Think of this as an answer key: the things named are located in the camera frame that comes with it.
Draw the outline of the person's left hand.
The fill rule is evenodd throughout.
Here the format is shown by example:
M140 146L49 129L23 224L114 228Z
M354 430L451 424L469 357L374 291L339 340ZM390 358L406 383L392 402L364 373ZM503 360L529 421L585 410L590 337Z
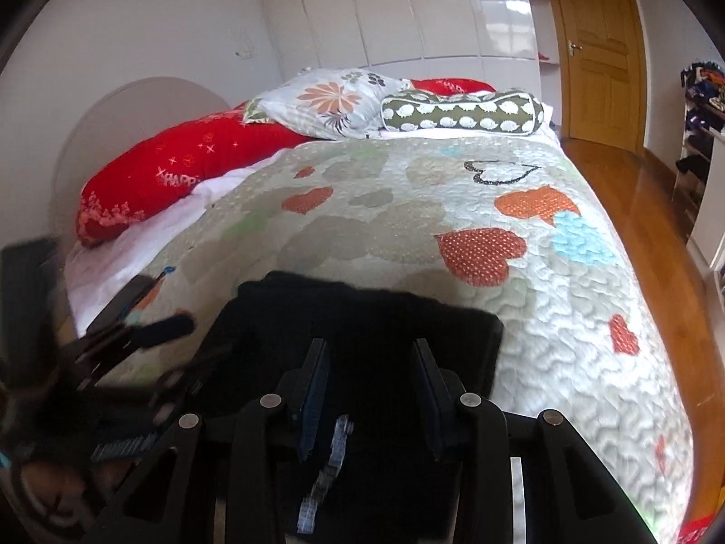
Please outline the person's left hand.
M116 495L134 461L73 468L28 462L11 471L11 486L22 512L45 532L80 540Z

